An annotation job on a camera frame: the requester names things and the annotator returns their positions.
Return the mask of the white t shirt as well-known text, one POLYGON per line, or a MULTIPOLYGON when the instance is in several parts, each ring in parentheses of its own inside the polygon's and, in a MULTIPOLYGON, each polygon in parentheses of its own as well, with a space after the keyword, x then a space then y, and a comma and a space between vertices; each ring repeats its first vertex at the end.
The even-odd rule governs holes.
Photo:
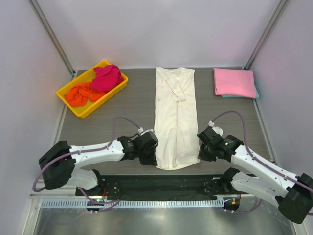
POLYGON ((157 167, 178 170, 199 162, 194 69, 156 68, 157 167))

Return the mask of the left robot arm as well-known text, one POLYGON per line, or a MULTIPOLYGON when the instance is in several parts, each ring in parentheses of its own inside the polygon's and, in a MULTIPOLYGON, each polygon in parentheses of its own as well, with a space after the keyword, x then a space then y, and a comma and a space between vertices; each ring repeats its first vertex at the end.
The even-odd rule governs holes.
POLYGON ((155 149, 158 139, 153 132, 132 137, 121 136, 107 143, 75 146, 60 141, 40 159, 40 177, 44 189, 54 190, 71 185, 82 188, 97 196, 103 192, 104 184, 97 170, 84 170, 84 167, 103 162, 119 162, 139 159, 142 165, 155 165, 155 149))

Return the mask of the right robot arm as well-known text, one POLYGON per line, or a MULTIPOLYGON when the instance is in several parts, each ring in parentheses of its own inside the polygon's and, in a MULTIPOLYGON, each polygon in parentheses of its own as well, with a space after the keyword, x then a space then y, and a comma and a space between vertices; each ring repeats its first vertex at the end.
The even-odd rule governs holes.
POLYGON ((251 176, 229 168, 220 177, 223 192, 234 191, 254 195, 275 206, 288 220, 303 223, 313 208, 313 179, 303 173, 298 176, 262 158, 238 138, 228 135, 199 133, 202 145, 199 158, 205 161, 226 160, 245 168, 251 176))

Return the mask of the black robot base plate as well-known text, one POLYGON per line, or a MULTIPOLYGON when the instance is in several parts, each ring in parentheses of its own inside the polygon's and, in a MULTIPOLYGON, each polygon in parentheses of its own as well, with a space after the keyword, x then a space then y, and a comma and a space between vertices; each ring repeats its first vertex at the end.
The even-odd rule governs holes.
POLYGON ((183 192, 195 191, 204 195, 239 193, 221 181, 221 174, 208 175, 102 175, 98 185, 85 190, 88 196, 120 198, 129 192, 183 192))

